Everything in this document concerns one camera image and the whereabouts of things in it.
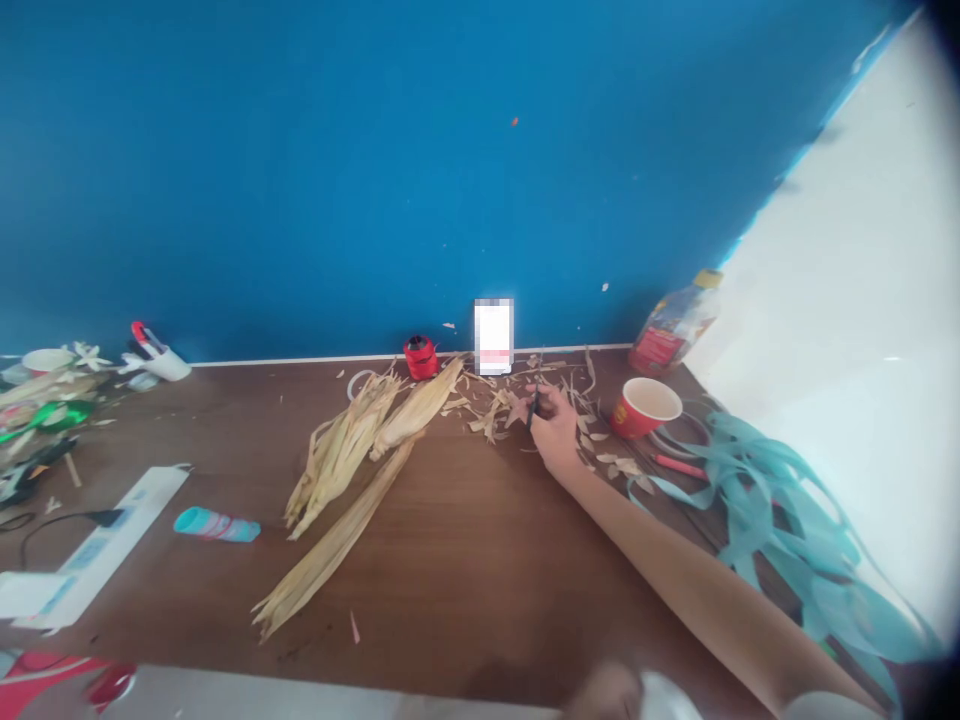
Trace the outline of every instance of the hand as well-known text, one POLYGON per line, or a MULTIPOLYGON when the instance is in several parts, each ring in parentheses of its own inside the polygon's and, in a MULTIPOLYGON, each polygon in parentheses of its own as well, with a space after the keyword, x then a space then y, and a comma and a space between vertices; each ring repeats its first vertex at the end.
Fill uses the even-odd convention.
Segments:
MULTIPOLYGON (((527 385, 528 392, 534 392, 536 385, 527 385)), ((530 403, 533 397, 517 400, 514 413, 523 422, 527 422, 530 403)), ((540 415, 533 416, 530 431, 537 450, 543 457, 543 463, 551 474, 570 463, 582 465, 577 455, 577 411, 574 410, 559 388, 553 385, 540 385, 540 415)))

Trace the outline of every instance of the red object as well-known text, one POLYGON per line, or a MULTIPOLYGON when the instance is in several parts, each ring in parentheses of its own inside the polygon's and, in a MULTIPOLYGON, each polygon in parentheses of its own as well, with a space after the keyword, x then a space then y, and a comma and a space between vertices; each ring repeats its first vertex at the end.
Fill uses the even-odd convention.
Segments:
POLYGON ((407 357, 410 377, 417 382, 429 380, 440 372, 436 348, 426 336, 414 335, 407 340, 407 344, 403 346, 403 354, 407 357))
POLYGON ((622 438, 638 438, 683 413, 683 402, 662 382, 650 378, 627 380, 610 418, 610 427, 622 438))
POLYGON ((676 470, 677 472, 682 472, 684 475, 689 475, 690 477, 695 477, 698 480, 708 480, 707 474, 698 467, 693 465, 687 465, 682 463, 679 460, 674 460, 672 457, 667 457, 666 455, 651 455, 653 461, 658 465, 663 465, 668 467, 671 470, 676 470))
POLYGON ((630 349, 628 356, 634 370, 644 375, 658 375, 670 366, 683 347, 683 338, 660 328, 649 328, 630 349))
POLYGON ((110 703, 127 694, 136 672, 137 666, 133 664, 111 665, 87 686, 83 695, 100 715, 110 703))
POLYGON ((74 675, 82 675, 91 670, 106 667, 106 665, 107 663, 96 658, 84 660, 82 657, 74 656, 58 657, 52 653, 32 651, 24 653, 6 677, 15 678, 21 675, 34 674, 39 674, 41 677, 10 685, 0 685, 0 720, 15 720, 47 688, 53 687, 74 675), (60 668, 70 667, 78 662, 80 664, 77 667, 53 674, 60 668), (39 668, 43 668, 43 671, 37 673, 39 668))

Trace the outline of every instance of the bottle cap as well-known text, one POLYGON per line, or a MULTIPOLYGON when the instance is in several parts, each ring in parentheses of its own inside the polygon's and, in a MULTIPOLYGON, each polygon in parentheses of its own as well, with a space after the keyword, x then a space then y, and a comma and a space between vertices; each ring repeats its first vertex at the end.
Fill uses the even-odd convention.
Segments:
POLYGON ((719 270, 708 270, 704 268, 697 273, 696 280, 693 281, 694 285, 698 285, 702 288, 712 289, 720 287, 720 282, 723 280, 723 273, 719 270))

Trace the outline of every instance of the red pen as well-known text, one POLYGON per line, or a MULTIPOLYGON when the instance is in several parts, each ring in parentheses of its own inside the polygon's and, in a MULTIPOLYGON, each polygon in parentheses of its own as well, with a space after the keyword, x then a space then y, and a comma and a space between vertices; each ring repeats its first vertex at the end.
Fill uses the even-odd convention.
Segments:
POLYGON ((658 465, 663 465, 668 467, 671 470, 676 470, 677 472, 682 472, 684 475, 689 475, 690 477, 695 477, 698 480, 708 480, 707 474, 700 468, 694 467, 693 465, 687 465, 682 463, 679 460, 674 460, 671 457, 666 455, 651 455, 653 461, 658 465))

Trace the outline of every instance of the red bottle label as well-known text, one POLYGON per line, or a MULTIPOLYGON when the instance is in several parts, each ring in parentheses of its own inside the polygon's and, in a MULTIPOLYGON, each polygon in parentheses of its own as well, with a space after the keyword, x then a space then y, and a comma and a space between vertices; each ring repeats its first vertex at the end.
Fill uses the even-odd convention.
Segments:
POLYGON ((630 364, 640 372, 660 372, 683 347, 683 338, 666 330, 649 328, 630 350, 630 364))

